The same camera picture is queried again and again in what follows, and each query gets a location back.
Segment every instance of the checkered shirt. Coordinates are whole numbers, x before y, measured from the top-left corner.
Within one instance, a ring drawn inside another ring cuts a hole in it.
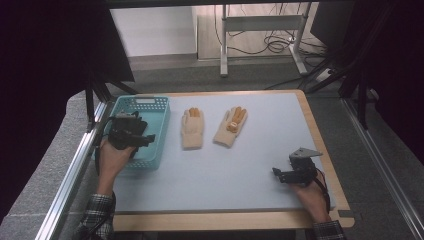
[[[313,227],[317,240],[346,240],[339,221],[314,223]]]
[[[72,240],[109,240],[113,238],[113,216],[115,213],[115,197],[93,194],[91,195],[77,229],[72,236]],[[87,238],[90,230],[107,217],[94,234]]]

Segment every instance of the wrist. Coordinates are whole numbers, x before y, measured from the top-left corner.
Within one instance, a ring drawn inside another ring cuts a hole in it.
[[[311,215],[312,220],[314,223],[325,223],[325,222],[331,222],[332,219],[330,215],[327,212],[322,212],[319,214]]]
[[[112,196],[113,184],[115,178],[99,177],[99,185],[97,186],[97,194]]]

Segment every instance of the plastic basket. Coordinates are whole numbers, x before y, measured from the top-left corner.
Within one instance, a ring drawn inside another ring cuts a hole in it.
[[[127,169],[151,169],[159,168],[163,145],[169,122],[169,100],[167,97],[139,97],[137,95],[118,97],[110,116],[119,112],[133,113],[139,112],[143,121],[147,122],[147,128],[143,136],[155,134],[155,141],[148,147],[140,147],[138,152],[130,159],[126,165]]]

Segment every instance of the work glove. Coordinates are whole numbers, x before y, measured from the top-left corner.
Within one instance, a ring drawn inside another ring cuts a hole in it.
[[[184,149],[201,148],[203,145],[203,112],[198,108],[184,111],[181,119],[181,135]]]
[[[233,146],[236,137],[240,134],[241,128],[247,118],[246,109],[241,107],[233,107],[231,111],[225,113],[218,131],[213,140],[216,143],[223,144],[227,147]]]

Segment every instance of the black curtain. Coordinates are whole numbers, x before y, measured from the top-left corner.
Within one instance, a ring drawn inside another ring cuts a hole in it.
[[[399,1],[365,66],[377,111],[424,164],[423,13],[423,1]]]
[[[134,78],[102,0],[1,1],[0,77],[1,219],[58,131],[68,99],[89,79]]]

